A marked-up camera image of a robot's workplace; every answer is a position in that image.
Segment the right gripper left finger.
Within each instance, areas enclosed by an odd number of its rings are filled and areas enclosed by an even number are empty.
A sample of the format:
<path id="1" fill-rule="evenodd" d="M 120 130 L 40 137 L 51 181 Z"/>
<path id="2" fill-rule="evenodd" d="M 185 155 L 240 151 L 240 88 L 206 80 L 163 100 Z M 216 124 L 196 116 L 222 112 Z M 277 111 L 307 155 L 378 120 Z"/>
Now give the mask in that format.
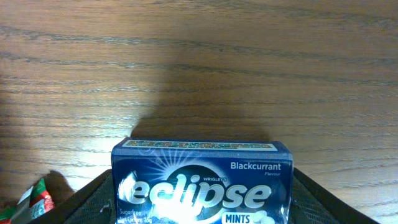
<path id="1" fill-rule="evenodd" d="M 55 209 L 29 224 L 116 222 L 112 170 L 108 169 Z"/>

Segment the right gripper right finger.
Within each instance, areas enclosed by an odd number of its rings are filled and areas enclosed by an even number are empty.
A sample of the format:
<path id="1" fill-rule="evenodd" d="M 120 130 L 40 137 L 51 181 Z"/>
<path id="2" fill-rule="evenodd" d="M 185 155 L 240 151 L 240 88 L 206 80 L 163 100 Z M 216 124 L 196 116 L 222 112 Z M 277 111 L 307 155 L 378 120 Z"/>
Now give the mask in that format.
<path id="1" fill-rule="evenodd" d="M 378 224 L 294 169 L 289 224 Z"/>

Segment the green gum pack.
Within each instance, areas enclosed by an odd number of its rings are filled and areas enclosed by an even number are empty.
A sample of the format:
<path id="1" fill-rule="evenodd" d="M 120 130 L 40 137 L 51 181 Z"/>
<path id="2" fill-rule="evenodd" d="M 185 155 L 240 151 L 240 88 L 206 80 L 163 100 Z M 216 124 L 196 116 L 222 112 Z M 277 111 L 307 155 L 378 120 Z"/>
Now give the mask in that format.
<path id="1" fill-rule="evenodd" d="M 31 186 L 15 207 L 1 213 L 1 224 L 28 224 L 55 208 L 44 179 Z"/>

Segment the blue Eclipse mint pack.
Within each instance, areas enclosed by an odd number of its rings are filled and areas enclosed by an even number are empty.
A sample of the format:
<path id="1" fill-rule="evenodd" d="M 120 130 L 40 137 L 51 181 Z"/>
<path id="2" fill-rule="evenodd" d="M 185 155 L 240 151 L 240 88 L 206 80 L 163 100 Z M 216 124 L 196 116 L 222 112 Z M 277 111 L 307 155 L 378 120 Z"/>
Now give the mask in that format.
<path id="1" fill-rule="evenodd" d="M 126 138 L 111 152 L 118 223 L 287 223 L 294 160 L 279 141 Z"/>

